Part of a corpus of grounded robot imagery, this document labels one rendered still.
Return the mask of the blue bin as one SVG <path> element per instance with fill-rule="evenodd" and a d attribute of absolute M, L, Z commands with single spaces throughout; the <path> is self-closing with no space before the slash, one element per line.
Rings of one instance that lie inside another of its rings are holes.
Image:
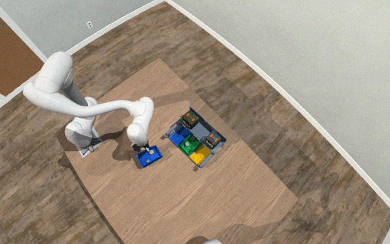
<path fill-rule="evenodd" d="M 139 159 L 139 162 L 141 163 L 142 167 L 147 167 L 148 165 L 153 163 L 153 160 L 155 162 L 163 157 L 161 152 L 159 151 L 157 145 L 151 146 L 150 148 L 151 148 L 151 150 L 154 151 L 153 155 L 150 154 L 150 151 L 146 152 L 146 150 L 143 150 L 142 152 L 140 152 L 136 155 L 137 158 Z M 146 162 L 147 159 L 149 159 L 150 162 L 147 163 Z"/>

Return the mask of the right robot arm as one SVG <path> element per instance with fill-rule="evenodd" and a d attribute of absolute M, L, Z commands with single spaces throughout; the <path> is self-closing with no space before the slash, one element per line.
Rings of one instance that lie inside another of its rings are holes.
<path fill-rule="evenodd" d="M 205 241 L 203 244 L 221 244 L 217 239 L 209 239 Z"/>

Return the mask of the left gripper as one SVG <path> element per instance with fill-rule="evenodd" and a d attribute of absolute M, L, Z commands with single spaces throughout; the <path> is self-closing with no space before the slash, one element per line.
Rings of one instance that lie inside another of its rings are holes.
<path fill-rule="evenodd" d="M 148 141 L 148 143 L 149 143 L 149 141 Z M 142 148 L 145 148 L 146 149 L 146 152 L 148 152 L 148 151 L 150 151 L 151 150 L 151 148 L 149 147 L 149 144 L 146 144 L 145 146 L 140 146 L 140 147 L 142 147 Z"/>

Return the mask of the green bin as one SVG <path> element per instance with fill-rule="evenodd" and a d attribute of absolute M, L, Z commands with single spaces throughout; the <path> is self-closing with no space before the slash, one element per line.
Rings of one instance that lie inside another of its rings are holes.
<path fill-rule="evenodd" d="M 202 142 L 199 141 L 195 136 L 195 139 L 191 141 L 191 137 L 194 136 L 193 134 L 190 134 L 180 145 L 180 147 L 188 154 L 190 155 Z M 189 146 L 186 147 L 186 143 L 188 142 Z"/>

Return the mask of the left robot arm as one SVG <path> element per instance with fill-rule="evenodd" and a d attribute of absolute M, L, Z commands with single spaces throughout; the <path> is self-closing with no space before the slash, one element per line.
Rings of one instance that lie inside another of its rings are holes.
<path fill-rule="evenodd" d="M 140 146 L 148 143 L 148 126 L 154 110 L 152 99 L 143 97 L 134 102 L 115 100 L 98 104 L 92 97 L 83 97 L 73 81 L 72 67 L 72 58 L 67 53 L 52 54 L 35 82 L 30 81 L 24 86 L 23 95 L 40 108 L 73 116 L 74 120 L 65 128 L 65 135 L 80 147 L 83 154 L 93 151 L 93 146 L 100 142 L 91 130 L 95 116 L 118 109 L 127 110 L 133 117 L 127 128 L 128 138 L 134 143 L 134 151 L 141 151 Z"/>

